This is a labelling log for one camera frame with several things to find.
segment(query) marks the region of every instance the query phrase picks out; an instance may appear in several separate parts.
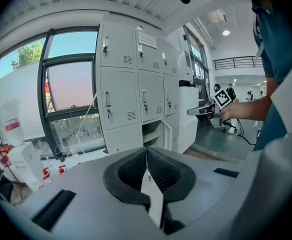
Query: red and white sticker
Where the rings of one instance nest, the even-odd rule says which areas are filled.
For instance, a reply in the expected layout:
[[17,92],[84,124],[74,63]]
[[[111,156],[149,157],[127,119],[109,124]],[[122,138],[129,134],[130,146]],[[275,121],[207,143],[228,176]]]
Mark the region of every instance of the red and white sticker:
[[21,126],[20,121],[18,118],[14,118],[4,122],[6,131],[14,130]]

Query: green floor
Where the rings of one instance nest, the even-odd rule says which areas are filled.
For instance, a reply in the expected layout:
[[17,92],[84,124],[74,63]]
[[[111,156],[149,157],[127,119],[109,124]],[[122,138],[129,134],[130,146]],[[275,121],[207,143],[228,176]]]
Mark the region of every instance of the green floor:
[[[213,129],[211,125],[200,125],[198,123],[195,144],[236,159],[246,160],[254,146],[237,137],[240,133],[240,127],[236,119],[228,122],[237,127],[237,132],[234,132],[233,128],[223,132],[222,128]],[[261,122],[252,120],[240,120],[240,122],[244,129],[243,136],[250,143],[256,143],[256,133],[261,127]]]

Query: white paper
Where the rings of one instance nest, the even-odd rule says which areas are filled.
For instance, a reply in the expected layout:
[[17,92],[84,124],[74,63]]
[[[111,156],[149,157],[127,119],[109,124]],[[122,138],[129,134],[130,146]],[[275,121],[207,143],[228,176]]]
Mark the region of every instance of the white paper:
[[144,32],[141,31],[138,32],[138,42],[140,44],[157,49],[156,38],[148,34],[145,34]]

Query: locker door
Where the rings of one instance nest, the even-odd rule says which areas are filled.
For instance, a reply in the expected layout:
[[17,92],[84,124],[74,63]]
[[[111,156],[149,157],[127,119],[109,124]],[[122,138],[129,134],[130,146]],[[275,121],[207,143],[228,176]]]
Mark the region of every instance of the locker door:
[[161,56],[163,73],[176,76],[177,75],[177,57],[178,53],[176,48],[170,43],[161,41]]
[[179,82],[176,76],[164,75],[165,116],[178,111]]
[[100,85],[106,128],[137,123],[135,73],[103,69]]
[[107,131],[110,154],[140,148],[143,145],[140,140],[140,129],[138,126],[129,129],[113,129]]
[[139,70],[161,72],[161,50],[156,40],[157,49],[139,43],[139,31],[136,32],[137,67]]
[[[101,67],[133,68],[132,29],[115,24],[105,24],[101,40]],[[103,46],[104,43],[108,45],[107,49]]]
[[160,118],[164,113],[163,76],[138,73],[141,121]]

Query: white cabinet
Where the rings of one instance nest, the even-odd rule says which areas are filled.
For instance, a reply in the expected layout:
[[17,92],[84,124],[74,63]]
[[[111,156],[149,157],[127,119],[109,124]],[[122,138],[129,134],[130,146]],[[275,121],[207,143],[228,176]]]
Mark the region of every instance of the white cabinet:
[[140,127],[138,125],[126,129],[112,129],[107,131],[110,154],[140,148],[143,146],[140,139]]
[[137,67],[139,70],[161,72],[161,50],[158,39],[157,48],[139,43],[139,31],[136,31]]
[[176,76],[164,75],[165,116],[178,111],[179,81]]
[[132,69],[133,57],[133,30],[106,23],[102,31],[100,66]]
[[102,106],[107,129],[138,122],[135,73],[109,70],[100,72]]
[[138,73],[141,121],[147,122],[164,114],[163,76]]
[[160,42],[160,47],[162,58],[161,60],[162,72],[164,74],[177,76],[178,53],[176,48],[164,40]]

